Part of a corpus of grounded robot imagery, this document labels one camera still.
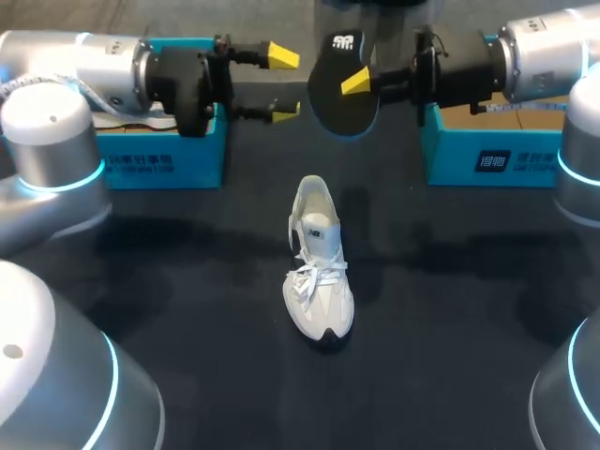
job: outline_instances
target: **metal cylinder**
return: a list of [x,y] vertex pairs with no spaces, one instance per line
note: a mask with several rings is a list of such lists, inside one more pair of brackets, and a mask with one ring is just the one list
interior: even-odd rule
[[511,102],[565,96],[600,61],[600,4],[509,22],[499,38]]
[[555,203],[568,218],[600,227],[600,72],[578,81],[567,104]]
[[[152,49],[136,37],[56,31],[6,31],[0,36],[0,80],[25,74],[67,75],[90,86],[121,113],[145,113],[145,65]],[[90,99],[95,111],[101,108]]]
[[30,272],[0,262],[0,448],[158,450],[150,377]]
[[29,186],[73,185],[100,167],[90,108],[64,85],[17,89],[2,108],[0,122],[17,172]]
[[540,370],[529,401],[539,450],[600,448],[600,311]]

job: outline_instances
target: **blue box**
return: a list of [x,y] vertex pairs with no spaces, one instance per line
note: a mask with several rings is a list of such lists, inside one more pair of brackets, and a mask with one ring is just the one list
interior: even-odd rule
[[[184,46],[213,47],[211,38],[149,39],[155,50]],[[228,123],[216,105],[204,138],[182,138],[176,131],[99,132],[110,189],[197,189],[221,186]]]
[[[520,122],[519,113],[525,112],[514,112]],[[557,112],[527,111],[534,113],[543,120],[544,114]],[[440,108],[429,105],[421,130],[427,183],[552,188],[561,136],[560,129],[450,128]]]

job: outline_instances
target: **teal cardboard box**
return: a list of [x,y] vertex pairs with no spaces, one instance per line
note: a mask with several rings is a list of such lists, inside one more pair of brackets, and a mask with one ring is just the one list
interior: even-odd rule
[[[155,50],[178,45],[209,50],[211,38],[150,39]],[[176,131],[120,129],[97,134],[111,189],[199,189],[221,186],[228,123],[216,105],[204,138],[181,138]]]

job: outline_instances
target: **cardboard box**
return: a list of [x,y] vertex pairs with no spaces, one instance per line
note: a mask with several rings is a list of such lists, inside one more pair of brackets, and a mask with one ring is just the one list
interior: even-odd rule
[[228,124],[210,121],[203,138],[182,138],[177,131],[144,127],[97,130],[100,155],[111,189],[219,188]]
[[[540,100],[565,103],[566,97]],[[486,104],[507,104],[501,94]],[[551,188],[564,112],[513,110],[471,115],[468,106],[430,105],[422,129],[427,182],[441,186]]]

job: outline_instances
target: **shoe tongue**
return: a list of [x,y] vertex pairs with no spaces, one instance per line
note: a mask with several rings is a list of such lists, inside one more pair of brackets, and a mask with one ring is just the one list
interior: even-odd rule
[[339,248],[339,224],[332,224],[326,216],[308,214],[302,219],[302,231],[310,256],[330,260]]

